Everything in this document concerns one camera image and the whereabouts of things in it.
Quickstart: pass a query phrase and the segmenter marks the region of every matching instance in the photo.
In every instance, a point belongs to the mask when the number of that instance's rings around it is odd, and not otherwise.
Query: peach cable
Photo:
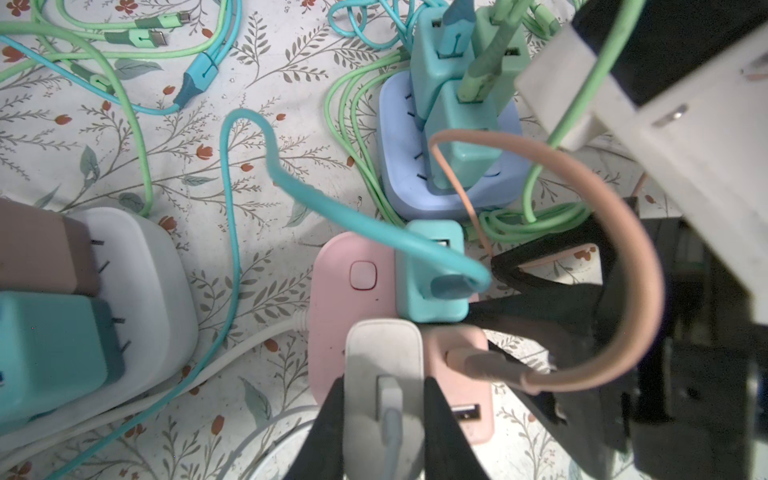
[[[439,144],[449,141],[511,151],[541,164],[569,182],[594,209],[594,214],[619,253],[627,276],[623,319],[614,338],[593,359],[549,374],[528,370],[518,374],[518,378],[500,380],[519,384],[532,395],[542,391],[575,392],[604,385],[636,366],[652,345],[661,324],[664,277],[654,245],[632,209],[602,179],[570,155],[513,134],[473,130],[444,130],[434,134],[429,139],[429,150],[449,179],[451,168],[438,148]],[[474,212],[461,184],[452,184],[465,202],[467,211],[472,209]]]

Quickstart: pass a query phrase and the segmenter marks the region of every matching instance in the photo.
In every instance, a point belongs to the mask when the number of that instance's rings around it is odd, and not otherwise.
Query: usb port
[[[480,405],[460,405],[451,407],[453,418],[458,422],[462,420],[479,420],[480,419]]]

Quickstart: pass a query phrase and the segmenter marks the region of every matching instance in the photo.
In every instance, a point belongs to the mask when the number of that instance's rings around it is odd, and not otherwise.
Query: teal charger
[[[454,220],[413,220],[406,229],[464,254],[464,232]],[[455,271],[395,250],[397,313],[416,323],[461,322],[474,293]]]
[[[449,128],[498,131],[493,93],[482,102],[459,103],[456,91],[460,84],[460,80],[451,80],[442,85],[432,113],[424,126],[424,152],[428,159],[427,186],[433,194],[445,193],[446,190],[453,194],[454,190],[437,160],[426,147],[426,142],[432,135]],[[440,144],[439,148],[464,188],[475,185],[502,154],[498,148],[459,141]]]
[[[448,80],[461,79],[469,64],[475,60],[471,48],[457,57],[438,56],[438,47],[442,40],[442,16],[447,9],[448,7],[425,8],[416,24],[411,52],[411,82],[416,126],[419,130],[424,128],[440,87]]]
[[[0,292],[0,432],[114,382],[124,370],[103,300]]]

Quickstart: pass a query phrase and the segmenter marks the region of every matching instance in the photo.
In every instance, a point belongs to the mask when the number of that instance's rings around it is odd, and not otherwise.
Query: metal connector tip
[[[168,43],[165,41],[165,36],[163,35],[162,31],[150,30],[149,37],[152,39],[152,43],[154,43],[157,47],[164,47],[165,45],[168,45]]]

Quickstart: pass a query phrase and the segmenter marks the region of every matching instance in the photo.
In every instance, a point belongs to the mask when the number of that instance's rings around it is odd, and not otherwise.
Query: floral tablecloth
[[[218,5],[211,0],[87,0],[68,2],[74,16],[117,21],[187,10],[192,22],[168,35],[173,48],[195,45],[215,29]],[[546,2],[562,20],[573,15],[564,0]],[[373,215],[359,173],[330,137],[321,105],[334,81],[350,68],[380,55],[360,41],[341,38],[328,26],[327,0],[246,0],[236,47],[205,94],[182,112],[159,118],[139,115],[149,150],[155,205],[150,219],[173,239],[193,292],[200,342],[199,358],[220,331],[230,298],[230,254],[219,172],[218,137],[223,116],[248,107],[272,122],[283,165],[297,177],[338,201]],[[372,10],[374,39],[391,35],[382,9]],[[46,13],[63,25],[52,7]],[[4,19],[28,19],[28,0],[10,0]],[[27,45],[39,45],[31,37]],[[528,35],[531,53],[543,42]],[[14,65],[22,56],[11,48],[2,59]],[[189,58],[123,63],[118,74],[131,99],[165,107],[181,83]],[[523,130],[545,132],[525,104],[517,101]],[[134,135],[119,105],[36,68],[0,85],[0,195],[59,212],[111,206],[137,210],[143,190]],[[376,94],[359,112],[368,142],[375,141]],[[641,174],[620,145],[603,137],[602,146],[577,154],[618,193],[629,194]],[[224,340],[231,348],[265,326],[284,321],[308,306],[312,265],[320,247],[341,229],[301,206],[274,186],[266,174],[263,139],[252,125],[238,124],[230,139],[240,252],[244,261],[240,309]],[[545,174],[536,201],[541,206],[574,200],[567,184]],[[648,182],[641,195],[644,214],[674,214],[663,192]],[[481,252],[473,247],[472,254]],[[539,274],[566,282],[599,281],[594,252],[539,267]],[[510,294],[494,285],[489,296]],[[547,353],[537,344],[491,334],[493,340],[535,368],[546,368]],[[179,372],[177,381],[190,366]],[[307,384],[306,336],[289,333],[265,342],[220,375],[173,401],[152,421],[143,422],[72,474],[75,478],[130,480],[209,480],[216,478],[242,440],[266,418],[313,403]],[[496,433],[475,448],[492,478],[576,480],[585,478],[563,449],[510,390],[494,385]],[[281,422],[246,445],[226,478],[246,478],[266,449],[297,424]],[[3,474],[5,480],[44,478],[117,425],[105,426],[36,455]],[[281,478],[300,446],[272,457],[263,478]],[[615,462],[615,478],[647,478],[634,470],[630,456]]]

